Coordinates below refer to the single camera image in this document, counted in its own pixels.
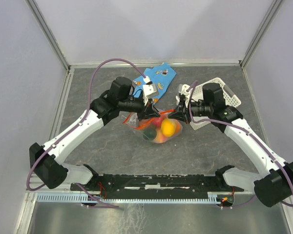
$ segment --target white wall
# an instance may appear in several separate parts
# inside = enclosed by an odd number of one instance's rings
[[[13,232],[29,146],[47,140],[65,70],[23,0],[0,0],[0,234]]]
[[[293,0],[284,1],[247,74],[273,150],[293,161]]]
[[[71,65],[242,59],[273,0],[36,0]]]

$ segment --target lemon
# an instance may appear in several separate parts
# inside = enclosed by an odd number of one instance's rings
[[[174,133],[176,131],[176,125],[173,121],[166,118],[163,120],[163,122],[161,124],[161,131],[164,136],[171,137],[172,135],[174,135]]]

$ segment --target perforated metal strip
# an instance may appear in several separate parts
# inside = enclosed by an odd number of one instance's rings
[[[106,203],[169,203],[169,204],[220,204],[216,201],[217,195],[209,194],[207,199],[102,199]],[[82,202],[95,203],[89,201],[87,194],[61,194],[61,193],[39,193],[37,202]]]

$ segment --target bag of fruit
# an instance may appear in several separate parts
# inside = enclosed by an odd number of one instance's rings
[[[131,127],[134,133],[144,140],[154,143],[164,143],[182,132],[182,125],[175,119],[168,118],[168,114],[172,112],[161,111],[160,117],[138,120],[136,113],[130,113],[123,122]]]

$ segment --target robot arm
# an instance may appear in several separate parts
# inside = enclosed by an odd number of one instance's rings
[[[230,186],[255,192],[259,200],[268,207],[291,196],[292,192],[280,166],[286,171],[293,185],[293,162],[287,163],[285,159],[272,151],[251,129],[242,114],[234,107],[226,105],[220,85],[205,84],[203,86],[204,100],[198,101],[189,99],[190,92],[187,88],[182,86],[179,90],[179,104],[168,117],[186,123],[191,121],[190,111],[195,117],[209,117],[214,126],[243,150],[258,170],[257,174],[227,166],[222,172],[224,182]],[[269,157],[265,150],[270,152],[273,158]]]
[[[136,112],[139,119],[160,116],[151,99],[158,95],[158,90],[150,80],[145,81],[144,91],[138,98],[135,98],[130,94],[132,81],[125,77],[116,78],[110,89],[99,98],[94,99],[90,109],[85,110],[62,133],[43,146],[34,143],[30,147],[31,167],[47,149],[51,148],[34,170],[49,189],[56,188],[63,182],[87,184],[91,180],[95,172],[88,165],[70,165],[64,161],[80,143],[116,118],[120,111]],[[57,144],[57,140],[63,136],[65,138]]]

